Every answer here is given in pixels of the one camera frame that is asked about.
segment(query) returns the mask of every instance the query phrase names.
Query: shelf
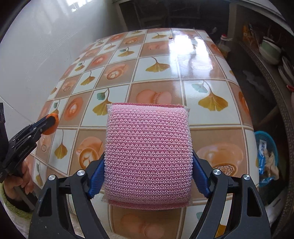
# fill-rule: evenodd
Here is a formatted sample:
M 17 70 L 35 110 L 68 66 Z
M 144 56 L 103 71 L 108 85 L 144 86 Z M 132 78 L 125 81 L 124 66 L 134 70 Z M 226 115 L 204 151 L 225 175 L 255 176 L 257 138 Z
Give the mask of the shelf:
M 258 51 L 251 49 L 245 43 L 238 43 L 254 61 L 255 65 L 266 79 L 277 101 L 287 134 L 290 161 L 289 184 L 285 207 L 275 231 L 275 234 L 277 234 L 290 218 L 294 204 L 294 113 L 291 106 L 291 92 L 287 89 L 285 83 L 280 77 L 277 66 L 268 64 Z
M 278 9 L 268 1 L 264 0 L 229 0 L 230 2 L 233 2 L 235 4 L 238 4 L 240 6 L 244 6 L 246 8 L 249 8 L 253 11 L 256 11 L 269 19 L 273 20 L 277 24 L 279 24 L 281 27 L 283 27 L 286 31 L 288 31 L 292 36 L 294 36 L 294 33 L 290 26 L 287 24 L 281 13 L 278 11 Z

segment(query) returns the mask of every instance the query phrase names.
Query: blue basket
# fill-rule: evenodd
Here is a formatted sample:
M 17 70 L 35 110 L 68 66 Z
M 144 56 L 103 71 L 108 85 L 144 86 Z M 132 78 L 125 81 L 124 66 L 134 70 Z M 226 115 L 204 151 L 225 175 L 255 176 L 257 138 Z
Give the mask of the blue basket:
M 256 131 L 256 132 L 254 132 L 254 134 L 255 134 L 257 151 L 258 151 L 258 148 L 259 148 L 259 140 L 266 141 L 266 148 L 268 150 L 268 153 L 270 153 L 270 152 L 274 153 L 275 164 L 277 166 L 278 161 L 279 161 L 279 156 L 278 156 L 278 149 L 277 149 L 277 146 L 276 146 L 275 141 L 273 140 L 273 138 L 267 132 L 264 132 L 264 131 Z

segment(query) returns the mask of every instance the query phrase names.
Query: white tile square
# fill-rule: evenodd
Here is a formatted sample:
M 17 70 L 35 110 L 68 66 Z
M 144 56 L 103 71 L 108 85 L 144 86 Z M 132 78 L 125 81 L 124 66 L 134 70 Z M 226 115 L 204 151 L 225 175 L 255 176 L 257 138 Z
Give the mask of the white tile square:
M 215 57 L 216 57 L 217 61 L 219 62 L 220 67 L 223 69 L 223 71 L 226 75 L 226 78 L 230 81 L 233 81 L 237 85 L 239 85 L 238 81 L 237 81 L 234 73 L 232 72 L 232 69 L 230 68 L 229 64 L 227 63 L 227 61 L 221 57 L 218 57 L 218 56 L 215 56 Z
M 178 78 L 176 58 L 171 56 L 154 56 L 139 59 L 134 81 L 172 78 Z
M 191 28 L 171 28 L 171 31 L 174 32 L 174 31 L 192 31 L 192 32 L 195 32 L 194 29 L 191 29 Z
M 226 81 L 184 81 L 184 90 L 190 108 L 189 125 L 240 124 Z
M 117 86 L 117 87 L 110 87 L 105 89 L 96 90 L 93 93 L 93 96 L 89 102 L 89 105 L 87 107 L 83 122 L 81 126 L 101 126 L 105 127 L 107 123 L 107 117 L 108 115 L 97 115 L 94 111 L 97 112 L 98 108 L 100 110 L 103 107 L 106 107 L 106 101 L 109 101 L 110 103 L 121 103 L 125 102 L 126 95 L 128 92 L 129 85 L 123 85 L 123 86 Z
M 245 130 L 247 150 L 249 157 L 249 175 L 255 185 L 259 184 L 259 171 L 258 166 L 256 166 L 257 161 L 257 146 L 255 140 L 255 134 L 251 130 Z
M 227 200 L 225 202 L 223 215 L 220 220 L 221 225 L 227 225 L 227 223 L 228 223 L 231 204 L 232 204 L 232 200 Z M 187 207 L 181 239 L 190 238 L 191 234 L 195 230 L 195 226 L 197 225 L 197 223 L 198 223 L 198 221 L 204 211 L 204 208 L 205 208 L 205 205 L 197 205 L 197 206 Z
M 188 36 L 176 35 L 174 40 L 169 43 L 171 54 L 188 55 L 197 54 L 199 57 L 207 57 L 211 54 L 205 42 L 200 38 L 189 39 Z
M 43 188 L 46 182 L 46 168 L 47 166 L 41 163 L 38 159 L 35 159 L 33 181 L 40 187 Z
M 83 58 L 83 56 L 84 56 L 86 53 L 87 53 L 87 52 L 83 52 L 82 54 L 80 54 L 80 55 L 78 56 L 78 58 L 72 63 L 72 65 L 73 65 L 73 64 L 77 64 L 78 62 L 80 62 L 81 59 Z
M 213 42 L 213 40 L 209 37 L 209 35 L 205 31 L 197 31 L 197 33 L 201 36 L 204 41 Z
M 143 34 L 146 34 L 146 32 L 147 32 L 147 29 L 145 29 L 145 30 L 137 30 L 137 31 L 130 31 L 130 32 L 125 36 L 125 38 L 132 37 L 132 36 L 143 35 Z
M 68 100 L 68 97 L 65 98 L 65 99 L 57 99 L 57 100 L 54 100 L 51 104 L 51 107 L 49 108 L 49 113 L 48 114 L 51 114 L 53 113 L 55 110 L 58 110 L 58 116 L 61 117 L 62 115 L 62 112 L 63 112 L 63 109 L 67 103 L 67 100 Z
M 171 36 L 170 31 L 161 31 L 161 32 L 148 33 L 147 36 L 146 36 L 146 39 L 145 39 L 145 43 L 169 41 L 170 36 Z
M 93 58 L 90 58 L 88 60 L 85 60 L 85 61 L 82 61 L 82 62 L 76 64 L 76 66 L 73 68 L 71 73 L 69 73 L 68 77 L 75 76 L 75 75 L 78 75 L 80 73 L 83 73 L 86 70 L 86 68 L 88 67 L 88 65 L 91 63 L 92 60 L 93 60 Z
M 137 58 L 141 49 L 141 45 L 135 45 L 131 47 L 126 47 L 122 49 L 118 49 L 112 59 L 110 60 L 110 63 L 115 63 L 115 62 L 120 62 L 120 61 L 125 61 L 125 60 L 130 60 Z
M 109 39 L 110 37 L 107 37 L 107 38 L 103 38 L 103 39 L 99 39 L 95 41 L 95 45 L 91 48 L 91 50 L 104 46 Z
M 104 47 L 102 47 L 102 49 L 98 52 L 97 55 L 101 55 L 101 54 L 116 50 L 118 46 L 120 45 L 121 41 L 122 40 L 105 44 Z
M 76 87 L 74 88 L 72 94 L 83 92 L 83 91 L 90 90 L 90 89 L 94 89 L 103 70 L 104 70 L 104 67 L 100 67 L 100 68 L 85 72 L 81 76 L 78 83 L 76 84 Z
M 60 87 L 62 86 L 63 82 L 65 81 L 62 80 L 62 81 L 58 81 L 57 85 L 55 86 L 55 88 L 51 91 L 49 97 L 47 100 L 50 100 L 50 99 L 54 99 L 54 97 L 56 96 L 57 92 L 59 91 Z
M 71 149 L 73 147 L 75 135 L 76 130 L 57 129 L 52 142 L 48 164 L 63 172 L 64 174 L 67 174 L 69 167 Z

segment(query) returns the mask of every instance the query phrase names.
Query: tiled pattern tablecloth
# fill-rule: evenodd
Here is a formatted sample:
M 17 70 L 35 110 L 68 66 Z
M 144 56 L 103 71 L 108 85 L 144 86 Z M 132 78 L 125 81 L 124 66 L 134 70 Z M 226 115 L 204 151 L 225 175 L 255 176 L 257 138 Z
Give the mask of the tiled pattern tablecloth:
M 50 174 L 72 175 L 100 157 L 110 102 L 188 106 L 198 156 L 228 174 L 248 173 L 258 185 L 252 122 L 229 65 L 205 31 L 162 28 L 96 40 L 65 71 L 39 116 L 58 113 L 59 127 L 27 158 L 39 187 Z M 93 204 L 106 231 L 134 239 L 189 238 L 206 203 L 194 182 L 192 206 L 172 210 L 118 208 L 102 202 L 103 194 Z

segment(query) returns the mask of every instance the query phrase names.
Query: bowl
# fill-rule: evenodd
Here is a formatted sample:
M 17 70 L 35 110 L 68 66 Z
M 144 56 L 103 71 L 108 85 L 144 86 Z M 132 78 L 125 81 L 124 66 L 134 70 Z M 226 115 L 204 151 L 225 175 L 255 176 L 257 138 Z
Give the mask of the bowl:
M 243 151 L 239 146 L 227 142 L 216 143 L 199 149 L 198 157 L 207 160 L 212 168 L 218 168 L 228 176 L 236 175 L 243 161 Z
M 276 59 L 269 55 L 261 46 L 258 47 L 261 56 L 266 60 L 267 63 L 271 65 L 277 65 L 280 62 L 280 59 Z
M 281 78 L 283 79 L 283 81 L 285 82 L 286 85 L 290 85 L 293 86 L 293 81 L 291 80 L 291 78 L 287 75 L 285 69 L 283 66 L 279 66 L 278 67 L 279 73 Z
M 291 78 L 292 81 L 294 81 L 294 68 L 293 65 L 291 64 L 291 62 L 285 57 L 282 57 L 282 61 L 283 61 L 283 67 L 285 72 L 287 73 L 287 75 Z
M 261 47 L 273 58 L 279 59 L 281 55 L 281 48 L 277 45 L 273 44 L 270 41 L 263 40 L 261 43 Z
M 268 42 L 275 43 L 274 40 L 270 39 L 270 38 L 267 37 L 267 36 L 264 36 L 263 39 L 266 40 L 266 41 L 268 41 Z

